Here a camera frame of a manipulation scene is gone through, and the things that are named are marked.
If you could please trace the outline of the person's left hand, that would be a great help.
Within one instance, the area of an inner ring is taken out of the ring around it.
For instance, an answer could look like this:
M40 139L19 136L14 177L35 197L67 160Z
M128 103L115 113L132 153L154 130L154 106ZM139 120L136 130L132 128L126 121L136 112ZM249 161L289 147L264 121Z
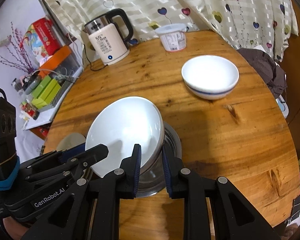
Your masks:
M14 239L20 240L23 235L28 231L28 228L21 225L19 222L14 220L12 217L7 217L3 219L4 227L7 233Z

